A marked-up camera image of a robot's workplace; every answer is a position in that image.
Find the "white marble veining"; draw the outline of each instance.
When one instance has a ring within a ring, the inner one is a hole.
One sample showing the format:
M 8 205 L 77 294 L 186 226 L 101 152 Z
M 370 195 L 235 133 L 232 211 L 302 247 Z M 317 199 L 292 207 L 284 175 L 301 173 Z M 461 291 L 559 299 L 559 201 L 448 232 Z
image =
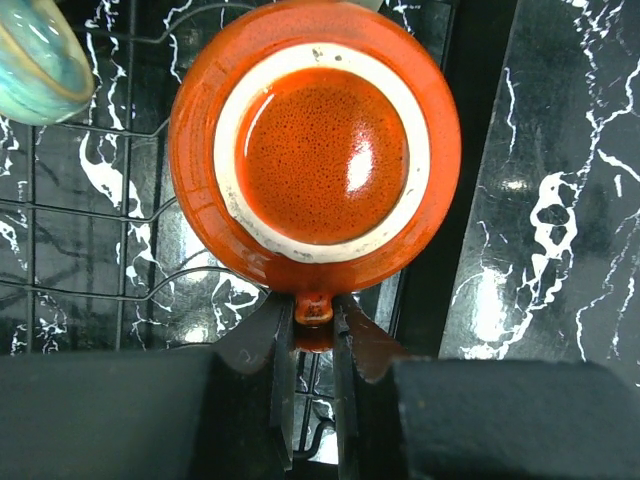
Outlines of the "white marble veining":
M 222 287 L 228 282 L 229 294 L 227 301 L 221 298 L 220 291 Z M 248 295 L 249 299 L 237 303 L 239 298 L 245 298 L 243 294 Z M 242 312 L 238 310 L 253 307 L 260 298 L 260 290 L 255 285 L 239 280 L 233 274 L 221 272 L 218 284 L 211 292 L 211 308 L 213 309 L 213 315 L 215 316 L 218 335 L 222 336 L 225 333 L 235 327 L 244 318 Z M 233 312 L 234 320 L 229 322 L 228 315 L 225 315 L 222 307 L 226 307 Z
M 535 243 L 532 253 L 529 256 L 529 265 L 523 271 L 522 278 L 515 285 L 516 301 L 511 308 L 509 320 L 499 311 L 501 301 L 494 302 L 496 307 L 492 310 L 490 291 L 480 294 L 485 286 L 491 289 L 493 284 L 499 287 L 504 281 L 504 271 L 495 271 L 493 267 L 484 265 L 482 259 L 485 249 L 489 245 L 490 224 L 484 221 L 477 222 L 485 233 L 486 240 L 482 251 L 479 253 L 481 272 L 474 273 L 459 283 L 452 297 L 451 306 L 456 304 L 459 295 L 464 295 L 464 291 L 469 285 L 474 285 L 478 289 L 478 302 L 482 302 L 482 315 L 474 315 L 476 319 L 472 323 L 472 330 L 476 337 L 476 345 L 460 347 L 460 352 L 465 358 L 504 358 L 511 345 L 520 341 L 527 329 L 532 324 L 537 312 L 549 308 L 556 300 L 558 293 L 566 284 L 571 275 L 576 259 L 573 243 L 580 235 L 580 219 L 576 218 L 576 209 L 580 205 L 581 194 L 587 185 L 591 185 L 590 179 L 594 165 L 600 169 L 607 165 L 613 169 L 613 191 L 617 198 L 628 198 L 625 196 L 623 185 L 628 185 L 628 181 L 640 184 L 640 175 L 631 163 L 624 158 L 620 158 L 603 146 L 602 139 L 608 129 L 615 129 L 614 121 L 621 117 L 632 115 L 638 117 L 635 111 L 634 88 L 635 80 L 640 74 L 640 56 L 632 53 L 624 44 L 621 33 L 623 25 L 618 21 L 624 7 L 625 0 L 610 2 L 590 2 L 587 0 L 562 0 L 571 4 L 577 9 L 577 17 L 573 22 L 576 32 L 576 42 L 581 46 L 581 50 L 587 60 L 587 70 L 584 74 L 584 82 L 589 96 L 589 107 L 584 112 L 584 119 L 589 126 L 590 134 L 588 140 L 587 154 L 583 164 L 573 171 L 556 171 L 547 173 L 539 183 L 537 189 L 537 201 L 530 211 L 529 221 L 534 230 Z M 602 75 L 600 62 L 602 48 L 605 42 L 611 42 L 612 37 L 618 42 L 627 53 L 634 58 L 635 68 L 630 72 L 621 75 L 614 82 L 609 83 L 607 89 L 620 89 L 623 98 L 626 100 L 619 105 L 612 104 L 604 93 L 606 89 L 602 87 Z M 507 141 L 509 158 L 514 152 L 514 147 L 518 144 L 519 122 L 515 115 L 517 102 L 517 90 L 514 88 L 514 72 L 507 66 L 504 70 L 503 82 L 508 93 L 508 111 L 504 122 L 510 129 L 510 139 Z M 560 196 L 560 188 L 566 187 L 572 192 L 572 199 L 567 201 Z M 540 218 L 540 212 L 549 207 L 560 209 L 566 214 L 566 221 L 562 224 L 546 223 Z M 615 229 L 615 235 L 623 236 L 622 246 L 610 252 L 609 269 L 601 280 L 601 293 L 590 299 L 584 305 L 575 310 L 576 337 L 575 342 L 580 350 L 583 360 L 591 358 L 583 344 L 583 334 L 586 328 L 585 322 L 597 321 L 597 316 L 588 316 L 605 298 L 610 297 L 616 288 L 621 288 L 621 284 L 626 286 L 624 296 L 621 296 L 620 305 L 617 308 L 617 321 L 615 331 L 611 339 L 609 358 L 612 356 L 619 358 L 618 349 L 619 327 L 628 313 L 628 306 L 635 294 L 634 276 L 638 269 L 637 242 L 640 238 L 640 201 L 637 202 L 637 211 L 622 220 Z M 558 227 L 564 227 L 564 234 L 558 238 Z M 526 298 L 528 301 L 518 302 L 517 299 Z
M 392 11 L 398 12 L 400 13 L 400 15 L 402 15 L 402 23 L 407 33 L 409 33 L 410 35 L 415 35 L 415 31 L 413 30 L 413 27 L 409 22 L 409 18 L 407 17 L 407 10 L 420 10 L 422 8 L 422 5 L 405 4 L 402 2 L 402 0 L 395 0 L 396 5 L 391 7 L 391 0 L 384 0 L 384 2 L 387 7 L 390 7 L 392 9 Z
M 38 303 L 42 307 L 41 312 L 46 312 L 47 317 L 36 318 L 35 323 L 39 327 L 36 327 L 36 338 L 42 339 L 42 353 L 57 352 L 57 337 L 67 334 L 69 317 L 50 295 L 38 294 Z
M 504 69 L 504 81 L 509 89 L 509 113 L 507 114 L 507 125 L 511 128 L 511 141 L 509 142 L 509 155 L 513 153 L 513 146 L 516 144 L 516 126 L 513 123 L 513 112 L 516 106 L 516 92 L 513 89 L 513 82 L 511 81 L 511 69 L 505 67 Z
M 146 346 L 144 340 L 142 339 L 142 337 L 140 336 L 140 325 L 146 323 L 146 324 L 149 324 L 149 325 L 155 325 L 157 327 L 167 327 L 168 324 L 167 323 L 163 323 L 163 322 L 159 322 L 157 320 L 154 320 L 153 318 L 144 317 L 142 315 L 142 313 L 140 312 L 140 304 L 138 304 L 138 303 L 136 303 L 136 318 L 137 318 L 137 320 L 135 320 L 131 324 L 131 330 L 130 330 L 129 334 L 135 336 L 138 339 L 138 343 L 140 344 L 142 349 L 146 350 L 147 346 Z
M 2 138 L 0 138 L 0 177 L 11 175 L 11 152 L 15 152 L 20 148 L 20 144 L 16 139 L 8 118 L 0 117 L 0 130 Z
M 171 27 L 171 20 L 173 19 L 173 15 L 183 13 L 184 11 L 188 10 L 189 7 L 191 7 L 192 3 L 193 3 L 193 0 L 187 0 L 181 7 L 175 7 L 169 10 L 169 13 L 167 14 L 167 16 L 162 20 L 165 30 L 168 30 Z M 178 83 L 182 83 L 182 78 L 180 77 L 178 72 L 176 72 L 176 65 L 178 62 L 178 39 L 172 33 L 169 35 L 169 40 L 170 40 L 170 46 L 172 51 L 171 65 L 169 65 L 169 72 L 178 81 Z
M 21 340 L 21 338 L 27 335 L 27 324 L 22 323 L 16 327 L 11 337 L 11 350 L 10 355 L 18 355 L 24 352 L 27 348 L 27 342 Z
M 112 31 L 118 19 L 118 12 L 114 10 L 114 5 L 118 5 L 119 3 L 119 0 L 103 0 L 96 8 L 94 17 L 87 20 L 85 22 L 85 26 L 87 28 L 102 27 L 106 28 L 108 31 Z M 169 19 L 174 13 L 173 10 L 168 15 Z M 171 37 L 172 42 L 175 43 L 175 36 L 171 35 Z M 104 75 L 104 73 L 102 73 L 101 75 L 99 66 L 100 64 L 98 62 L 98 58 L 93 46 L 93 36 L 91 35 L 91 33 L 86 34 L 86 46 L 89 51 L 92 71 L 97 77 L 97 88 L 88 110 L 89 124 L 93 122 L 94 112 L 97 108 L 99 108 L 98 100 L 106 100 L 107 111 L 111 119 L 110 127 L 115 130 L 123 130 L 124 126 L 122 123 L 122 119 L 120 118 L 120 112 L 122 111 L 122 108 L 119 108 L 122 105 L 118 104 L 117 101 L 114 100 L 114 94 L 118 89 L 119 81 L 121 81 L 121 79 L 127 78 L 128 72 L 126 72 L 125 68 L 122 65 L 118 64 L 115 60 L 116 53 L 120 50 L 120 42 L 113 37 L 110 37 L 110 41 L 112 44 L 112 49 L 110 52 L 110 61 L 108 66 L 110 67 L 109 70 L 111 70 L 112 74 L 108 76 L 108 81 L 105 82 L 102 78 L 102 75 Z M 170 66 L 170 72 L 172 73 L 172 75 L 175 74 L 175 58 Z M 106 96 L 101 96 L 100 91 L 105 86 L 108 87 Z M 87 151 L 87 147 L 91 140 L 97 140 L 97 152 L 101 159 L 100 163 L 92 163 L 89 159 L 90 157 L 94 158 Z M 87 178 L 98 192 L 102 193 L 109 199 L 114 209 L 118 210 L 120 209 L 123 200 L 123 176 L 122 173 L 114 166 L 114 163 L 120 155 L 120 153 L 118 152 L 119 140 L 120 138 L 117 134 L 106 134 L 102 136 L 101 134 L 87 131 L 84 134 L 79 149 L 80 166 L 86 173 Z M 144 218 L 144 213 L 142 211 L 142 201 L 140 200 L 138 189 L 131 180 L 129 181 L 129 202 L 131 204 L 128 212 L 129 217 Z M 137 243 L 137 250 L 139 250 L 138 253 L 132 258 L 131 263 L 126 268 L 126 276 L 131 281 L 131 283 L 142 288 L 146 287 L 145 282 L 142 280 L 142 277 L 138 274 L 138 271 L 136 269 L 136 265 L 140 262 L 155 263 L 158 266 L 158 270 L 160 271 L 160 273 L 166 278 L 167 274 L 165 273 L 163 265 L 161 265 L 154 258 L 151 250 L 150 225 L 146 223 L 138 225 L 130 223 L 129 231 L 127 232 L 127 234 L 129 236 L 129 245 L 132 246 L 135 242 Z M 126 259 L 121 258 L 122 245 L 120 245 L 120 242 L 117 243 L 115 248 L 116 263 L 120 264 L 120 261 L 126 261 Z M 169 303 L 160 302 L 156 298 L 152 298 L 152 301 L 160 308 L 166 311 L 171 311 L 171 306 L 175 301 L 173 296 L 175 289 L 174 282 L 170 282 L 168 288 L 170 290 L 170 295 L 168 296 Z M 136 305 L 136 313 L 138 320 L 133 322 L 132 330 L 130 333 L 132 335 L 135 335 L 136 338 L 140 339 L 140 336 L 138 334 L 138 325 L 141 322 L 155 324 L 155 321 L 153 319 L 142 318 L 139 314 L 138 305 Z
M 18 263 L 20 263 L 22 270 L 26 270 L 27 262 L 23 258 L 23 254 L 20 251 L 20 245 L 18 245 L 16 229 L 13 226 L 9 225 L 8 223 L 0 220 L 0 235 L 9 243 L 9 248 L 11 248 L 11 251 L 16 256 L 16 259 L 18 260 Z

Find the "cup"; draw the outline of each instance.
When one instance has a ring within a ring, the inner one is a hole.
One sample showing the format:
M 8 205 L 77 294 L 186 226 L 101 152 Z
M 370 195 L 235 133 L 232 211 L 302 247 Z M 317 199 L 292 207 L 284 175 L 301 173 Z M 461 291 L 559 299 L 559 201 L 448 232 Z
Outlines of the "cup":
M 176 196 L 240 275 L 322 325 L 429 242 L 451 203 L 460 130 L 438 67 L 409 34 L 346 2 L 248 13 L 196 58 L 171 113 Z
M 53 0 L 2 0 L 0 114 L 49 125 L 82 110 L 93 90 L 84 52 Z

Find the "wire dish rack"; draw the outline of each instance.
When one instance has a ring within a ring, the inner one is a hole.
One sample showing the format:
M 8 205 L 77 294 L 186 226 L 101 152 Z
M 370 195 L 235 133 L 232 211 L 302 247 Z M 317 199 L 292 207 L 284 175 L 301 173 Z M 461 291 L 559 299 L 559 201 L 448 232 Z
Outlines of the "wire dish rack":
M 381 13 L 446 61 L 454 0 L 387 0 Z M 186 224 L 168 174 L 169 111 L 186 70 L 257 4 L 59 0 L 97 90 L 68 122 L 0 118 L 0 354 L 213 342 L 264 300 Z M 357 294 L 395 332 L 396 275 Z M 337 462 L 331 352 L 298 356 L 297 458 Z

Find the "bowl handle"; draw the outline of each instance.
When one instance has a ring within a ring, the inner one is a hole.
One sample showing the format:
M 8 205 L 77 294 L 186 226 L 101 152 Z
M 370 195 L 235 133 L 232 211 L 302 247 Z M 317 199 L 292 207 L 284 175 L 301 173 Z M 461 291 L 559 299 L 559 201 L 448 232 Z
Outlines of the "bowl handle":
M 333 318 L 332 299 L 333 295 L 328 293 L 298 293 L 296 295 L 296 321 L 310 327 L 329 322 Z

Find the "glossy glaze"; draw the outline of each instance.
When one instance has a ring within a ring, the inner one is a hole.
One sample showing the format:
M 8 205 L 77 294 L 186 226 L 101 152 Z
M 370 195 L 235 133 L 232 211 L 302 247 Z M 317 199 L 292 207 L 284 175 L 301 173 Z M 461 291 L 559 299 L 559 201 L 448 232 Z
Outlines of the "glossy glaze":
M 407 139 L 408 175 L 398 202 L 374 228 L 351 240 L 316 245 L 289 238 L 267 225 L 248 205 L 238 182 L 238 128 L 252 99 L 265 86 L 290 73 L 331 68 L 353 73 L 375 86 L 393 104 Z M 429 180 L 431 151 L 424 116 L 413 93 L 390 67 L 365 53 L 331 42 L 304 42 L 285 47 L 253 66 L 227 97 L 216 124 L 214 173 L 225 207 L 260 245 L 300 263 L 347 262 L 374 252 L 398 235 L 416 214 Z
M 249 207 L 300 242 L 363 235 L 405 184 L 402 122 L 382 92 L 349 72 L 312 68 L 278 80 L 241 132 L 236 171 Z
M 0 9 L 0 113 L 30 125 L 83 109 L 93 75 L 53 0 L 4 0 Z
M 301 39 L 344 44 L 388 65 L 415 95 L 429 128 L 431 176 L 418 212 L 383 247 L 348 262 L 304 264 L 262 247 L 229 216 L 211 169 L 212 132 L 233 85 L 261 58 Z M 405 266 L 442 222 L 460 166 L 455 106 L 437 66 L 402 29 L 347 3 L 283 2 L 227 27 L 187 75 L 169 138 L 176 194 L 203 243 L 242 275 L 289 293 L 357 290 Z
M 519 6 L 441 355 L 640 387 L 639 29 L 638 2 Z

